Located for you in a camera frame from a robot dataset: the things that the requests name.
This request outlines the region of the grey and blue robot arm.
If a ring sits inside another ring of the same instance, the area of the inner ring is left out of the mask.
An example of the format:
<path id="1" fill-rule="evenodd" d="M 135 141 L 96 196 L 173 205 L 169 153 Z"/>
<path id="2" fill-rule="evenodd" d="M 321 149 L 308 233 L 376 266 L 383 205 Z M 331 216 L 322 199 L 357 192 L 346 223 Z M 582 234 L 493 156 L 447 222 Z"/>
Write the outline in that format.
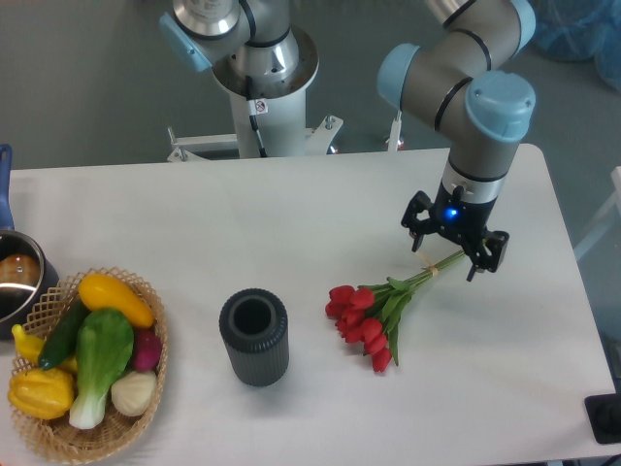
<path id="1" fill-rule="evenodd" d="M 458 245 L 472 272 L 496 271 L 508 234 L 488 218 L 536 103 L 505 62 L 532 38 L 526 1 L 432 1 L 444 38 L 432 49 L 401 44 L 384 58 L 378 94 L 450 141 L 435 197 L 416 193 L 402 218 L 416 245 L 437 234 Z M 286 1 L 176 1 L 159 20 L 177 57 L 212 70 L 230 97 L 240 156 L 306 154 L 306 91 L 318 69 L 312 39 Z"/>

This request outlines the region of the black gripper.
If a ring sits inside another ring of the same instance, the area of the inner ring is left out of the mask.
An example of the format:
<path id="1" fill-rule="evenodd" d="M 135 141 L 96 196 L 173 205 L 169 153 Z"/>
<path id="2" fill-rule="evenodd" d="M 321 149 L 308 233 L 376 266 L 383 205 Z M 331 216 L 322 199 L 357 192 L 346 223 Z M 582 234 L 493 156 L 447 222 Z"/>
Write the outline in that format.
<path id="1" fill-rule="evenodd" d="M 476 273 L 495 273 L 504 260 L 509 241 L 506 231 L 487 230 L 494 201 L 485 203 L 468 202 L 465 189 L 447 189 L 440 184 L 434 204 L 424 191 L 417 191 L 410 199 L 403 214 L 401 225 L 409 231 L 412 239 L 411 251 L 417 252 L 428 234 L 439 234 L 446 240 L 460 245 L 471 260 L 467 275 L 471 282 Z"/>

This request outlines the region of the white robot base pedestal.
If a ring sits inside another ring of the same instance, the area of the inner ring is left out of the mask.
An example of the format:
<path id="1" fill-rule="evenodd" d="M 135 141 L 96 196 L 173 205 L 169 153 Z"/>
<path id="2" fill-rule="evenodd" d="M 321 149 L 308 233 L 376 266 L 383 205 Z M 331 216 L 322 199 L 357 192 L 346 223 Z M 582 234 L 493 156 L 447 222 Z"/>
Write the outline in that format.
<path id="1" fill-rule="evenodd" d="M 327 115 L 316 127 L 307 126 L 307 89 L 318 64 L 311 36 L 295 25 L 274 45 L 240 46 L 212 66 L 229 96 L 235 132 L 178 138 L 169 129 L 169 159 L 189 161 L 222 150 L 236 150 L 241 159 L 334 153 L 343 120 Z"/>

